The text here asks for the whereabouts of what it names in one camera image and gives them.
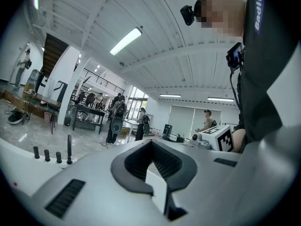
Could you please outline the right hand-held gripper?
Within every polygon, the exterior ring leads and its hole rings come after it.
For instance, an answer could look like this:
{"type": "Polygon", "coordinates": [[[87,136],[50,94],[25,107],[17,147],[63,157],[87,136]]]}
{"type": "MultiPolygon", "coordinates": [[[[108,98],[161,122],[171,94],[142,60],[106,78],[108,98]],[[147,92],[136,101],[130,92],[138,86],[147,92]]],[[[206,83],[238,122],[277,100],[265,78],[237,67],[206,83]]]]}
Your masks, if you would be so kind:
{"type": "Polygon", "coordinates": [[[194,134],[190,145],[200,149],[231,152],[234,148],[231,127],[215,126],[194,134]]]}

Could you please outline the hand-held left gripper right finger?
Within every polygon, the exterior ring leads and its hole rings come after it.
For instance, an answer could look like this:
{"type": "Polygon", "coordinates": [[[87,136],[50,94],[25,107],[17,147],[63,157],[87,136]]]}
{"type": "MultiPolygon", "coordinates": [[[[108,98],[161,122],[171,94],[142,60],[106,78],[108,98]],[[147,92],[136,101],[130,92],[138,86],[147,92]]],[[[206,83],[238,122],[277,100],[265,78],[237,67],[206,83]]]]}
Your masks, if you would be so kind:
{"type": "Polygon", "coordinates": [[[153,140],[154,164],[165,185],[166,214],[154,226],[239,226],[230,175],[240,156],[153,140]]]}

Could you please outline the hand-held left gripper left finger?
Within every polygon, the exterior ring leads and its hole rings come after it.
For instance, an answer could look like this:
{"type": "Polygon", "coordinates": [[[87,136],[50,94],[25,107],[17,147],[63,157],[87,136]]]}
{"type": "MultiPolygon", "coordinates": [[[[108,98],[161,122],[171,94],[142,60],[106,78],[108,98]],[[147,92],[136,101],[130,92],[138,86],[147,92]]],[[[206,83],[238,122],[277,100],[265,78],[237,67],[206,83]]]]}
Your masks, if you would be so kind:
{"type": "Polygon", "coordinates": [[[146,183],[154,196],[133,193],[111,174],[111,163],[136,143],[120,145],[80,158],[61,170],[33,195],[37,214],[47,226],[167,226],[163,214],[166,184],[151,171],[146,183]]]}

